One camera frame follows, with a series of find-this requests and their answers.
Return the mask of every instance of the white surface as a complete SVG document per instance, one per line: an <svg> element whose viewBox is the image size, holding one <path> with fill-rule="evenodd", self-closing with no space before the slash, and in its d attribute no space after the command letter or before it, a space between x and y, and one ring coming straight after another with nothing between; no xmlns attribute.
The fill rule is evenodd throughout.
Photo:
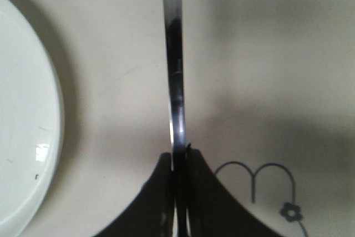
<svg viewBox="0 0 355 237"><path fill-rule="evenodd" d="M92 236L170 149L161 0L14 1L54 60L66 107L54 184L22 237ZM355 232L354 15L353 0L184 0L188 141L213 169L287 166L312 237ZM302 236L279 214L284 174L263 173L251 204L239 173L219 177L268 225Z"/></svg>
<svg viewBox="0 0 355 237"><path fill-rule="evenodd" d="M48 190L63 134L60 102L38 37L0 0L0 236L17 236Z"/></svg>

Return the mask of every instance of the table surface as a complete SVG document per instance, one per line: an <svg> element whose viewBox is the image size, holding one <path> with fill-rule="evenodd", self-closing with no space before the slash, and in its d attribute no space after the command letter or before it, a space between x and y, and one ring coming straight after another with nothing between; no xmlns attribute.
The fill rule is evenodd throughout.
<svg viewBox="0 0 355 237"><path fill-rule="evenodd" d="M11 1L52 58L65 106L57 172L21 237L93 236L130 203L159 154L170 150L162 0ZM316 218L325 208L332 218L319 218L318 228L324 226L327 236L350 236L351 226L336 225L350 225L355 217L355 200L346 198L355 188L346 174L354 166L347 158L355 158L348 149L354 143L355 96L348 93L355 68L353 0L184 0L183 6L187 139L213 169L231 159L253 168L277 161L295 169L299 192L313 195L297 195L305 225L307 215ZM295 137L297 147L322 145L283 156L287 140L277 132ZM334 142L348 156L325 156L315 164L323 144ZM330 166L327 176L335 181L332 170L344 165L344 181L333 187L302 175L312 166L315 178ZM327 188L332 195L318 194ZM236 194L265 215L251 206L247 190ZM334 195L347 199L340 204L346 218L337 216L337 203L324 207ZM308 225L316 236L317 226ZM280 232L301 236L299 227L288 227Z"/></svg>

